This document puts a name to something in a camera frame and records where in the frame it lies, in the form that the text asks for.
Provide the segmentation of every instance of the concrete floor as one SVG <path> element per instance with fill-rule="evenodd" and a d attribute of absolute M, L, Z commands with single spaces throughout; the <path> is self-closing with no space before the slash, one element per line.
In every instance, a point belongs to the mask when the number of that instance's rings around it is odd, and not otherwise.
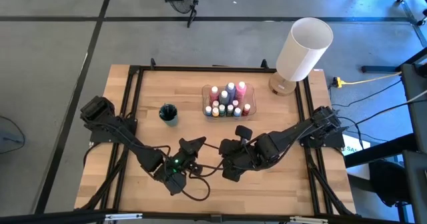
<path fill-rule="evenodd" d="M 423 1 L 409 1 L 414 14 L 425 8 Z M 0 0 L 0 15 L 97 16 L 102 2 Z M 406 16 L 394 0 L 199 0 L 197 10 L 199 16 Z M 183 15 L 162 0 L 111 0 L 107 16 Z M 0 156 L 0 216 L 28 214 L 32 210 L 94 24 L 0 22 L 0 115 L 15 120 L 28 138 L 24 148 Z M 329 24 L 334 42 L 316 65 L 325 70 L 328 80 L 334 76 L 346 81 L 376 77 L 362 74 L 360 66 L 395 66 L 422 48 L 408 23 Z M 257 67 L 262 59 L 267 59 L 274 67 L 291 26 L 289 22 L 195 22 L 187 29 L 182 22 L 104 23 L 77 110 L 94 95 L 103 93 L 111 64 L 147 65 L 153 57 L 158 65 Z M 332 102 L 349 103 L 395 81 L 396 78 L 390 78 L 333 89 Z M 340 115 L 357 121 L 404 100 L 399 84 L 342 109 Z M 412 131 L 406 107 L 376 117 L 360 128 L 363 133 L 381 139 Z M 88 139 L 89 132 L 76 115 L 48 212 L 72 210 Z M 359 214 L 397 220 L 396 209 L 387 208 L 375 194 L 358 189 L 353 189 L 353 194 Z"/>

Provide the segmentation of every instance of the small cup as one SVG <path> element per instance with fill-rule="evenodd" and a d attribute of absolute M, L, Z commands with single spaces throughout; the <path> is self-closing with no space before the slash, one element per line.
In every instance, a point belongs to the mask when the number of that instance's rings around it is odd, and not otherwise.
<path fill-rule="evenodd" d="M 159 117 L 170 127 L 174 127 L 178 124 L 178 110 L 175 105 L 163 105 L 159 110 Z"/>

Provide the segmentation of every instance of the paint bottle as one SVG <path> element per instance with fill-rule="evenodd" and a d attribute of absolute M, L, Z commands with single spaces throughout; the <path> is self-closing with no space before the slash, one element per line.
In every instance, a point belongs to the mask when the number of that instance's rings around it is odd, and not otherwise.
<path fill-rule="evenodd" d="M 245 104 L 245 106 L 243 107 L 242 115 L 248 115 L 250 109 L 251 109 L 251 105 Z"/>
<path fill-rule="evenodd" d="M 218 106 L 220 105 L 220 102 L 219 101 L 213 101 L 213 103 L 212 103 L 212 108 L 215 108 L 215 107 L 217 107 L 218 108 Z"/>
<path fill-rule="evenodd" d="M 229 100 L 228 105 L 233 103 L 234 96 L 236 96 L 236 86 L 234 83 L 228 83 L 226 86 L 226 91 L 228 92 Z"/>
<path fill-rule="evenodd" d="M 234 116 L 235 117 L 240 117 L 241 114 L 242 114 L 242 110 L 239 107 L 236 107 L 234 109 Z"/>
<path fill-rule="evenodd" d="M 222 91 L 220 95 L 220 104 L 222 105 L 228 105 L 228 92 Z"/>
<path fill-rule="evenodd" d="M 226 115 L 226 106 L 225 105 L 220 105 L 220 117 L 223 117 Z"/>
<path fill-rule="evenodd" d="M 246 84 L 243 81 L 239 82 L 239 85 L 236 87 L 236 99 L 239 102 L 243 101 L 246 93 Z"/>
<path fill-rule="evenodd" d="M 233 101 L 233 107 L 236 108 L 239 105 L 239 101 L 238 100 L 234 100 Z"/>
<path fill-rule="evenodd" d="M 220 92 L 218 92 L 218 87 L 212 87 L 211 93 L 209 94 L 209 103 L 213 103 L 214 101 L 218 100 L 218 96 L 220 95 Z"/>
<path fill-rule="evenodd" d="M 214 107 L 212 109 L 212 117 L 218 117 L 220 115 L 220 111 L 218 110 L 217 107 Z"/>
<path fill-rule="evenodd" d="M 207 115 L 207 116 L 212 115 L 212 107 L 207 106 L 207 107 L 205 108 L 205 115 Z"/>
<path fill-rule="evenodd" d="M 227 117 L 231 117 L 233 115 L 234 107 L 233 105 L 227 106 Z"/>

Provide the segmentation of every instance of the clear plastic tray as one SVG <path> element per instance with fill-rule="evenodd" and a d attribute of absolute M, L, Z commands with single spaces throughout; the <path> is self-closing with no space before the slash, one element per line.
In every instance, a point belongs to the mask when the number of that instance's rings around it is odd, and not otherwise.
<path fill-rule="evenodd" d="M 253 114 L 255 114 L 256 112 L 255 90 L 254 90 L 254 87 L 252 87 L 252 85 L 250 85 L 249 83 L 246 83 L 246 92 L 245 92 L 243 101 L 239 102 L 238 107 L 243 111 L 243 107 L 245 104 L 251 105 L 251 109 L 249 110 L 249 113 L 247 115 L 240 116 L 240 117 L 234 117 L 234 116 L 212 117 L 212 116 L 205 115 L 205 107 L 211 106 L 210 97 L 209 97 L 211 88 L 212 88 L 211 85 L 205 85 L 204 87 L 201 88 L 201 98 L 203 103 L 203 106 L 201 107 L 201 112 L 203 113 L 203 115 L 206 117 L 208 121 L 247 121 L 251 119 Z M 226 86 L 218 87 L 218 91 L 220 93 L 225 89 L 226 89 Z"/>

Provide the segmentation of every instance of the wooden tabletop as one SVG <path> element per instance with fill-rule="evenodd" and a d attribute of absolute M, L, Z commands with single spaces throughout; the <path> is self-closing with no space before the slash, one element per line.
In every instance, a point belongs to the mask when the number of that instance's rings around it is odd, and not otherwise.
<path fill-rule="evenodd" d="M 128 65 L 112 65 L 105 86 L 103 95 L 114 103 L 116 114 L 121 106 L 128 69 Z M 253 137 L 291 127 L 299 121 L 296 96 L 274 95 L 268 88 L 270 75 L 144 71 L 137 110 L 136 136 L 145 145 L 170 145 L 171 154 L 174 154 L 179 149 L 180 138 L 190 140 L 206 136 L 206 143 L 219 147 L 222 139 L 238 139 L 234 135 L 237 125 L 252 129 Z M 248 121 L 207 122 L 201 112 L 201 88 L 207 84 L 224 86 L 226 83 L 238 81 L 245 81 L 254 86 L 256 114 Z M 323 71 L 312 71 L 309 81 L 314 108 L 330 105 Z M 127 111 L 130 111 L 135 82 L 136 77 L 133 80 Z M 308 117 L 304 88 L 302 96 L 305 116 Z M 172 103 L 177 107 L 179 123 L 176 127 L 168 127 L 159 118 L 158 111 L 164 103 Z M 75 207 L 86 204 L 105 179 L 111 146 L 111 143 L 103 143 L 88 155 Z M 322 150 L 328 183 L 344 205 L 354 212 L 350 184 L 341 154 L 333 149 Z M 197 159 L 199 164 L 212 166 L 217 166 L 220 161 L 218 150 L 207 146 L 201 148 Z M 162 183 L 147 176 L 135 155 L 130 153 L 119 210 L 257 215 L 314 214 L 304 150 L 297 143 L 276 166 L 265 171 L 246 171 L 238 183 L 224 179 L 221 171 L 206 180 L 211 186 L 210 197 L 206 201 L 192 201 L 182 193 L 171 196 Z M 325 212 L 322 189 L 320 185 L 317 186 L 320 208 Z M 108 207 L 112 206 L 115 183 L 111 190 Z M 206 195 L 207 188 L 199 180 L 187 180 L 185 191 L 201 198 Z"/>

